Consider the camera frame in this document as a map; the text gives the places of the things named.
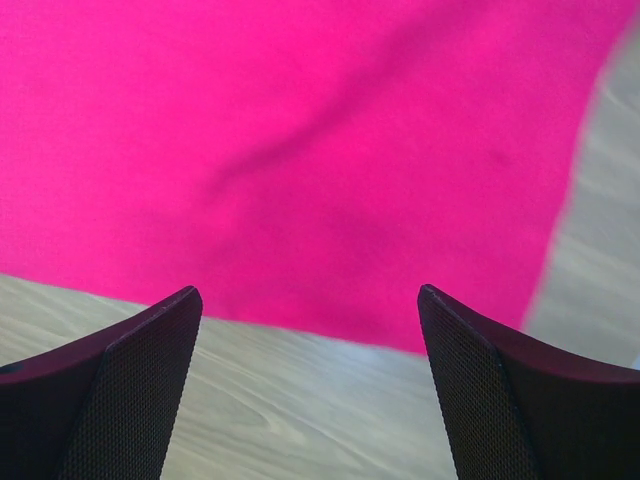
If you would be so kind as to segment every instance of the wooden floor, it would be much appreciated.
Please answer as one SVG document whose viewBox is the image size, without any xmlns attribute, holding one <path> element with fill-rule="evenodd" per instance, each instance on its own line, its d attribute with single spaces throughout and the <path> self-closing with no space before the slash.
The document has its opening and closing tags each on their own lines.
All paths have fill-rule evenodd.
<svg viewBox="0 0 640 480">
<path fill-rule="evenodd" d="M 640 353 L 640 46 L 603 78 L 530 332 Z M 140 309 L 0 277 L 0 365 Z M 226 322 L 200 332 L 165 479 L 455 478 L 426 359 Z"/>
</svg>

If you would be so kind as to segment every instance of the floor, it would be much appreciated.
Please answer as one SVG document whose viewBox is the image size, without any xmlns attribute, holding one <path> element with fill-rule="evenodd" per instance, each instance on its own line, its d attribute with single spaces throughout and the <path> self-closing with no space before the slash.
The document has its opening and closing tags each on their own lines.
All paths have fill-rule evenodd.
<svg viewBox="0 0 640 480">
<path fill-rule="evenodd" d="M 640 353 L 640 43 L 603 76 L 529 332 L 621 365 Z M 0 276 L 0 365 L 139 306 Z M 206 322 L 163 478 L 455 478 L 427 360 Z"/>
</svg>

